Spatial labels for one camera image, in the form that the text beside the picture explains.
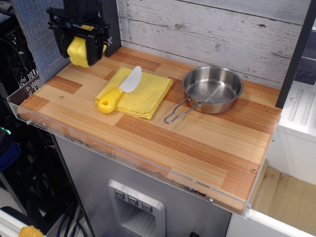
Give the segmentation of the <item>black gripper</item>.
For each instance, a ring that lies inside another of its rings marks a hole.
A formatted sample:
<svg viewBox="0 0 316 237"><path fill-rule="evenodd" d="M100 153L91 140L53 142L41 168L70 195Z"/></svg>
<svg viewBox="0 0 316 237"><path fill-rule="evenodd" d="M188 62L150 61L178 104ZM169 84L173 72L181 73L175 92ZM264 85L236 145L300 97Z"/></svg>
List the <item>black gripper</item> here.
<svg viewBox="0 0 316 237"><path fill-rule="evenodd" d="M110 24L102 17L100 0L65 0L63 8L47 8L49 28L53 30L60 54L68 58L67 49L74 36L85 38L87 62L94 65L102 58L104 47L112 43Z"/></svg>

